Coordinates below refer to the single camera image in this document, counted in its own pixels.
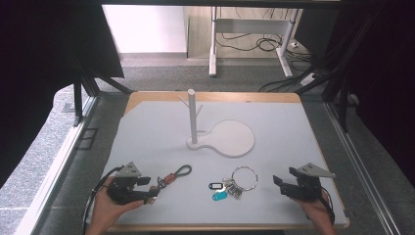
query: black cable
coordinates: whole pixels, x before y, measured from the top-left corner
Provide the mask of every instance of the black cable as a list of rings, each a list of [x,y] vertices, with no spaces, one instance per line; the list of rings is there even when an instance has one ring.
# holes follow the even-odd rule
[[[266,83],[265,85],[262,85],[258,92],[261,92],[262,89],[264,89],[267,86],[270,85],[274,85],[274,84],[278,84],[278,83],[283,83],[271,90],[268,90],[266,92],[272,92],[272,91],[277,91],[278,89],[284,87],[284,86],[290,86],[287,90],[289,90],[291,87],[293,87],[295,84],[297,84],[298,82],[300,82],[301,80],[303,80],[304,78],[306,78],[310,73],[312,73],[314,70],[316,69],[315,66],[310,66],[307,70],[305,70],[302,74],[296,76],[296,77],[292,77],[292,78],[287,78],[285,80],[279,80],[279,81],[272,81],[269,83]]]
[[[330,205],[329,205],[329,203],[326,202],[326,200],[323,199],[323,197],[319,197],[319,200],[324,205],[324,207],[326,208],[327,212],[329,213],[330,220],[332,221],[332,224],[334,224],[335,220],[336,220],[336,215],[335,215],[335,212],[333,211],[332,198],[331,198],[329,192],[324,187],[321,187],[321,188],[327,194],[327,197],[329,198]]]
[[[95,195],[97,195],[98,190],[103,186],[104,182],[107,180],[107,178],[114,173],[115,171],[120,171],[124,166],[115,167],[114,169],[110,170],[104,177],[101,178],[101,180],[98,182],[98,184],[95,186],[95,188],[92,190],[91,195],[88,198],[88,202],[86,203],[85,211],[83,212],[83,224],[82,224],[82,234],[86,233],[86,227],[87,222],[86,219],[88,218],[89,211],[91,210],[92,202],[94,202]]]

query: wire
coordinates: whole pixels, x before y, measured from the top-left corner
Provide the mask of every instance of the wire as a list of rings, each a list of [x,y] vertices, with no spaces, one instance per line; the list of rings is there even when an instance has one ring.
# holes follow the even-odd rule
[[[92,190],[91,195],[88,198],[88,202],[86,203],[85,211],[83,212],[83,224],[82,224],[82,234],[86,233],[86,227],[87,222],[86,219],[88,218],[89,211],[91,210],[92,202],[94,202],[95,195],[97,195],[98,190],[103,186],[104,182],[107,180],[107,178],[114,173],[115,171],[120,171],[124,166],[115,167],[114,169],[110,170],[104,177],[101,178],[101,180],[98,182],[98,184],[95,186],[95,188]]]
[[[315,66],[310,66],[307,70],[305,70],[302,74],[298,75],[297,77],[292,77],[292,78],[287,78],[284,80],[279,80],[279,81],[272,81],[269,83],[266,83],[265,85],[262,85],[258,92],[261,92],[262,89],[265,89],[268,86],[271,85],[275,85],[275,84],[279,84],[282,83],[281,85],[270,89],[266,92],[273,92],[273,91],[278,91],[279,89],[283,88],[283,87],[288,87],[284,92],[287,92],[288,90],[290,90],[293,86],[295,86],[296,84],[298,84],[301,80],[303,80],[304,78],[306,78],[312,71],[314,71],[316,69]]]

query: white pole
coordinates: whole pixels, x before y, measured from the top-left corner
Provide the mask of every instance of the white pole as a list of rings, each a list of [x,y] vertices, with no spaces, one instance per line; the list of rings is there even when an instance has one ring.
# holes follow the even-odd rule
[[[288,43],[289,43],[290,38],[291,38],[291,33],[293,32],[294,26],[296,25],[296,19],[297,19],[297,14],[298,13],[299,13],[299,9],[294,9],[292,14],[291,14],[290,22],[287,26],[286,33],[284,34],[283,45],[281,45],[281,55],[282,56],[284,56],[284,53],[287,50],[287,46],[288,46]]]
[[[195,90],[189,89],[187,91],[189,96],[189,113],[190,113],[190,130],[192,132],[192,144],[198,143],[197,125],[196,125],[196,99]]]

